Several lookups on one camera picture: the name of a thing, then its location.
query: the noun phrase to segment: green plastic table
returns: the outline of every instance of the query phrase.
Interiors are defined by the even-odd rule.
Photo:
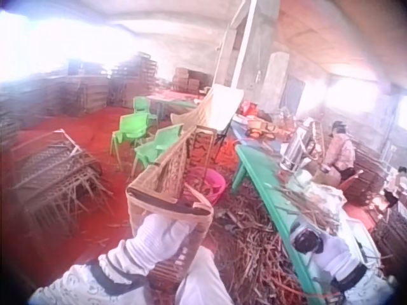
[[[190,102],[187,100],[174,100],[174,99],[164,98],[164,97],[155,96],[155,95],[150,95],[147,98],[151,102],[154,102],[157,104],[156,113],[157,113],[159,119],[163,119],[164,108],[166,105],[187,108],[189,111],[198,106],[198,105],[194,104],[193,102]]]
[[[275,176],[278,170],[278,159],[273,159],[271,156],[267,156],[265,153],[249,146],[238,145],[235,150],[240,163],[233,179],[232,192],[237,192],[243,179],[250,177],[281,236],[302,289],[308,294],[321,294],[321,286],[316,281],[313,281],[313,278],[319,277],[318,270],[309,266],[309,256],[307,257],[295,251],[289,242],[289,230],[296,218],[296,215],[290,213],[290,210],[295,212],[298,210],[277,190],[266,185],[277,186],[279,184]],[[312,305],[326,304],[323,299],[317,297],[309,297],[308,303]]]

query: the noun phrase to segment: green chair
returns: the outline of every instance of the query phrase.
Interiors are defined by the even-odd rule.
[[[177,124],[157,130],[154,143],[160,153],[166,151],[168,147],[178,141],[183,125],[184,124]]]
[[[166,128],[157,130],[154,140],[147,142],[134,149],[135,158],[133,162],[131,177],[134,176],[137,162],[141,161],[144,168],[155,162],[164,151],[166,151],[172,144],[178,141],[178,138],[183,129],[183,124],[173,125]]]
[[[134,113],[148,113],[148,119],[152,119],[156,121],[156,125],[158,126],[158,116],[156,114],[150,113],[150,101],[146,97],[135,97],[133,98],[133,108]]]
[[[112,139],[110,143],[110,154],[112,150],[116,153],[116,157],[119,163],[120,169],[122,169],[121,161],[119,157],[118,145],[123,141],[134,141],[135,145],[141,144],[142,138],[147,133],[148,128],[148,113],[135,113],[127,114],[120,117],[119,130],[112,133]]]

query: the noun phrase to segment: concrete pillar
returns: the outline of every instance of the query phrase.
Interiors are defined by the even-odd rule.
[[[251,0],[232,88],[244,89],[245,99],[258,103],[272,52],[280,0]]]
[[[235,43],[235,38],[236,38],[236,30],[231,30],[231,29],[226,30],[226,32],[223,36],[221,52],[219,54],[219,58],[217,59],[217,65],[216,65],[215,76],[214,76],[214,84],[224,85],[224,81],[225,81],[226,75],[228,73],[230,55],[233,50],[233,44]]]
[[[290,54],[275,52],[270,56],[264,86],[258,100],[259,109],[271,113],[280,107],[282,92],[286,85]]]

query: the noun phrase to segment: plastic bucket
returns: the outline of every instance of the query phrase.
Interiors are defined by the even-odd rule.
[[[205,175],[203,190],[201,191],[200,186],[196,186],[194,183],[191,183],[191,181],[194,179],[200,181],[202,175],[204,174],[204,171],[205,169],[203,167],[196,167],[194,169],[191,169],[191,172],[186,178],[186,182],[194,187],[197,191],[200,191],[209,200],[212,206],[214,206],[224,192],[224,189],[226,189],[226,181],[220,173],[211,168],[208,168]],[[205,191],[205,189],[207,189],[208,187],[211,188],[209,194],[207,191]],[[184,197],[186,199],[193,200],[190,193],[184,193]]]

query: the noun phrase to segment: ceiling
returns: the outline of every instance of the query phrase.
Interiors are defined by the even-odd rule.
[[[93,12],[101,20],[136,35],[173,35],[219,46],[241,2],[55,0],[54,3],[69,3],[71,7],[76,3],[87,15]],[[395,3],[396,0],[280,0],[276,40],[332,74],[391,81],[407,88],[407,16],[406,10]]]
[[[407,88],[407,16],[392,0],[281,0],[281,42],[326,71]]]

